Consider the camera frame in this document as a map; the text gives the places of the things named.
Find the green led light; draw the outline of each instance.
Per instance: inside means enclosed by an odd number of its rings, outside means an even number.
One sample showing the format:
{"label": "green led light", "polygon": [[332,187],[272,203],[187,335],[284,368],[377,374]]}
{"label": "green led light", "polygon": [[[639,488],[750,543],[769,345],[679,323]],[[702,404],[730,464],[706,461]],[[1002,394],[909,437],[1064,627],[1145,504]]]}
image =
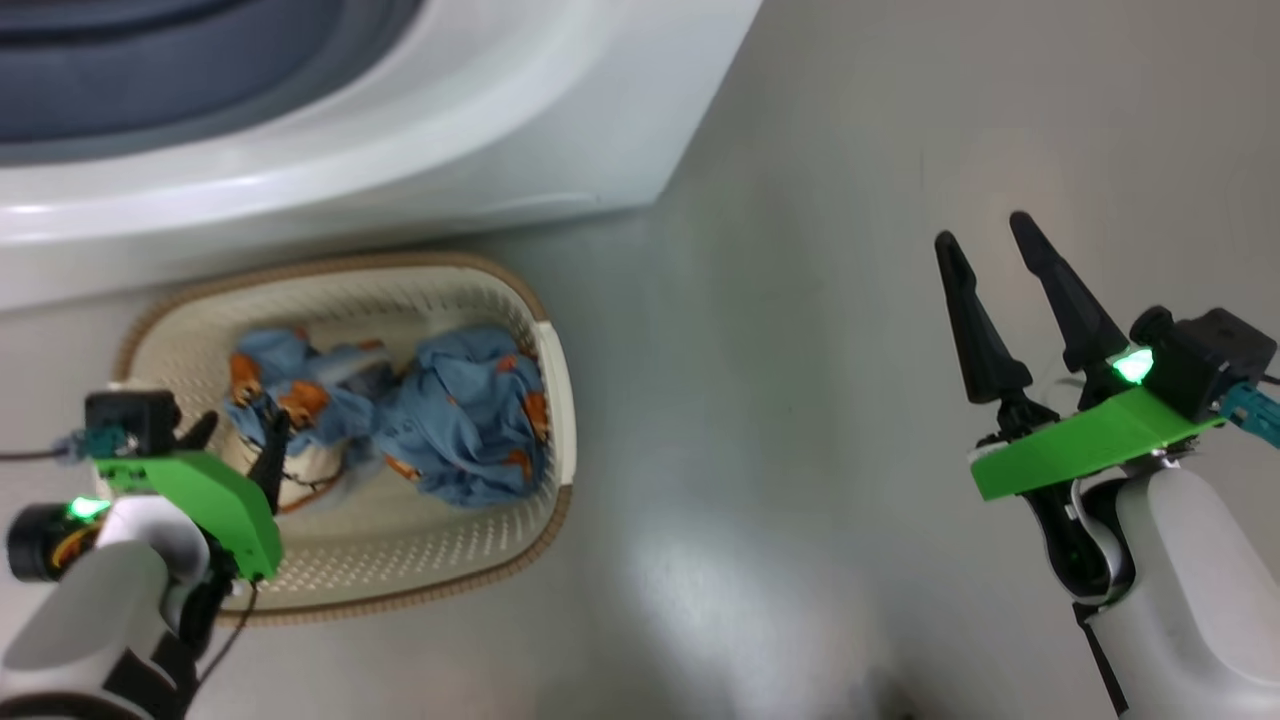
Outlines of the green led light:
{"label": "green led light", "polygon": [[1155,365],[1156,357],[1151,354],[1149,347],[1135,350],[1111,363],[1111,366],[1115,368],[1124,379],[1134,384],[1142,384],[1142,379],[1147,377],[1147,373],[1149,373],[1151,368]]}
{"label": "green led light", "polygon": [[78,518],[81,520],[92,520],[104,510],[111,506],[109,500],[99,500],[96,497],[77,497],[67,506],[67,512],[72,518]]}

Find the blue connector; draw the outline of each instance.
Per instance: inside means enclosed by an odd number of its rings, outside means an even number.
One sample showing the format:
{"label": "blue connector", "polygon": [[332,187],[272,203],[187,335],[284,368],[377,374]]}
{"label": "blue connector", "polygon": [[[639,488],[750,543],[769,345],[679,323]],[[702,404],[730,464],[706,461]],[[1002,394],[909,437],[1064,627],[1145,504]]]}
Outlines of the blue connector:
{"label": "blue connector", "polygon": [[59,465],[76,465],[84,459],[105,460],[128,450],[129,436],[119,425],[106,425],[92,430],[74,430],[54,442]]}
{"label": "blue connector", "polygon": [[1249,434],[1280,447],[1280,402],[1271,400],[1258,388],[1240,383],[1222,398],[1224,418]]}

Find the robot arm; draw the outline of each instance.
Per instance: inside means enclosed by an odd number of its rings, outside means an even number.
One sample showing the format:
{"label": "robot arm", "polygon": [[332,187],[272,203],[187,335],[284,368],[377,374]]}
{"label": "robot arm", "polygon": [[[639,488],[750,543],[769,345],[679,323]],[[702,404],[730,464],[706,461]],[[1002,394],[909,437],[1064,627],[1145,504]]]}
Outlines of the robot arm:
{"label": "robot arm", "polygon": [[4,653],[0,717],[182,717],[198,655],[164,616],[170,578],[142,541],[77,561]]}
{"label": "robot arm", "polygon": [[1084,623],[1124,716],[1280,715],[1280,591],[1226,505],[1167,466],[1126,480],[1116,515],[1134,579]]}
{"label": "robot arm", "polygon": [[233,580],[256,583],[279,565],[278,420],[242,477],[201,451],[216,415],[173,438],[170,393],[86,401],[87,452],[118,497],[32,506],[10,527],[14,574],[58,585],[0,659],[0,717],[186,715]]}
{"label": "robot arm", "polygon": [[1276,342],[1226,310],[1174,322],[1152,307],[1129,343],[1025,213],[1010,228],[1085,375],[1079,414],[1027,397],[950,233],[934,246],[969,400],[1000,400],[970,471],[984,500],[1019,496],[1044,536],[1126,719],[1280,715],[1280,589],[1222,501],[1179,466],[1228,421],[1280,447],[1280,405],[1257,391]]}

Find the brown basket rim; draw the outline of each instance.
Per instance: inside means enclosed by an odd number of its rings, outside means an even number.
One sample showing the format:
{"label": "brown basket rim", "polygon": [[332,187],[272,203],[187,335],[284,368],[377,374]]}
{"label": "brown basket rim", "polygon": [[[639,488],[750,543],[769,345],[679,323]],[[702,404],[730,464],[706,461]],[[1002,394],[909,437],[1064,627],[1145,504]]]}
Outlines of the brown basket rim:
{"label": "brown basket rim", "polygon": [[[133,369],[133,357],[137,354],[138,346],[142,343],[142,338],[145,338],[156,323],[164,319],[169,313],[173,313],[189,302],[280,281],[344,273],[351,270],[375,270],[380,268],[403,266],[447,266],[480,270],[498,278],[516,291],[525,305],[529,306],[529,310],[532,313],[535,320],[547,320],[547,310],[543,307],[541,301],[538,300],[538,296],[534,295],[534,291],[525,283],[525,281],[520,279],[502,265],[476,255],[466,252],[426,251],[360,255],[355,258],[319,260],[202,283],[178,292],[166,300],[161,300],[134,320],[133,325],[129,328],[129,332],[125,334],[124,341],[120,343],[120,350],[115,356],[111,378],[116,382],[127,380]],[[445,583],[435,583],[424,588],[365,600],[316,605],[303,609],[255,610],[247,624],[251,626],[300,625],[307,623],[340,620],[343,618],[360,618],[389,610],[412,607],[415,605],[452,597],[504,580],[532,565],[534,561],[541,557],[543,552],[550,547],[568,516],[568,507],[572,501],[572,487],[561,487],[556,493],[556,507],[552,510],[552,518],[548,520],[547,527],[543,528],[543,532],[536,539],[534,539],[532,544],[525,548],[524,552],[500,565],[495,565],[470,575],[463,575]],[[239,621],[242,615],[243,612],[241,611],[223,611],[219,614],[218,621],[221,625],[234,624]]]}

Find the cable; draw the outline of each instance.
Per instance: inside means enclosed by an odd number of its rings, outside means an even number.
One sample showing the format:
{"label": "cable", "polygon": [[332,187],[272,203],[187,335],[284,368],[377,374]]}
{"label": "cable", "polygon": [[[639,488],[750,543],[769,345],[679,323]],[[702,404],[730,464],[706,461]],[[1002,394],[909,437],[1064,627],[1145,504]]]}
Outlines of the cable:
{"label": "cable", "polygon": [[31,462],[35,460],[55,460],[65,455],[64,448],[32,450],[27,452],[0,452],[0,462]]}
{"label": "cable", "polygon": [[248,616],[253,614],[253,606],[257,605],[257,583],[253,583],[250,587],[252,588],[252,594],[248,596],[248,607],[246,607],[244,614],[241,615],[239,623],[236,623],[236,629],[232,630],[232,637],[227,638],[227,642],[223,643],[223,648],[218,651],[214,660],[209,662],[207,667],[205,667],[205,674],[201,675],[200,682],[196,683],[197,693],[200,692],[200,688],[205,685],[205,682],[209,680],[209,676],[214,674],[214,670],[218,669],[218,665],[223,661],[223,659],[227,657],[227,653],[230,652],[232,644],[234,644],[236,639],[239,638],[239,634],[244,632]]}

